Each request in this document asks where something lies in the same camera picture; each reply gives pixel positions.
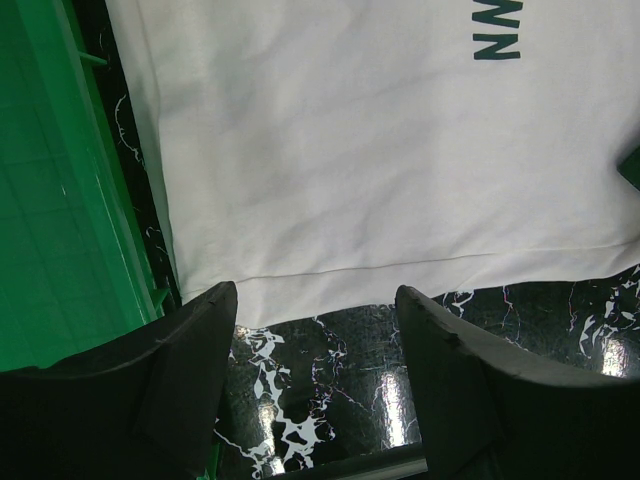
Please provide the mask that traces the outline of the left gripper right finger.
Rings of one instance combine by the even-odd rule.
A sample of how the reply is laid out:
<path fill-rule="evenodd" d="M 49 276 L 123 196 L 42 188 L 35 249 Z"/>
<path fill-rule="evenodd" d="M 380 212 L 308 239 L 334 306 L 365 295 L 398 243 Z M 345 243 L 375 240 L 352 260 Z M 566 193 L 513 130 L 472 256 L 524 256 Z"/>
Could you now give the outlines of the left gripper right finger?
<path fill-rule="evenodd" d="M 639 384 L 519 348 L 401 286 L 395 305 L 432 479 L 635 479 Z"/>

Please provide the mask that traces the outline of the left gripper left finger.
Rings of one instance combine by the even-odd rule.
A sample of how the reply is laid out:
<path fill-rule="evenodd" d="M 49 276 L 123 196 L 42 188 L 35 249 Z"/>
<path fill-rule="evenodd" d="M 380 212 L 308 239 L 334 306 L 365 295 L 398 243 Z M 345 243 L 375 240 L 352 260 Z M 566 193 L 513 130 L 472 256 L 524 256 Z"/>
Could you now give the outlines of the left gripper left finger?
<path fill-rule="evenodd" d="M 236 323 L 222 282 L 47 368 L 1 376 L 5 479 L 195 479 L 206 470 Z"/>

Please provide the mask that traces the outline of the white and green t-shirt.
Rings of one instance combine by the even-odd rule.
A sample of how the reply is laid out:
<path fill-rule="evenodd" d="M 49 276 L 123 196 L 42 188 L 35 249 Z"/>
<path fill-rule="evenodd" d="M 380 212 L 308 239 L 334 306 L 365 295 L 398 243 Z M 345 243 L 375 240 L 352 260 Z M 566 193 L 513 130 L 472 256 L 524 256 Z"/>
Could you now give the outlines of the white and green t-shirt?
<path fill-rule="evenodd" d="M 183 301 L 248 327 L 639 261 L 635 1 L 111 1 Z"/>

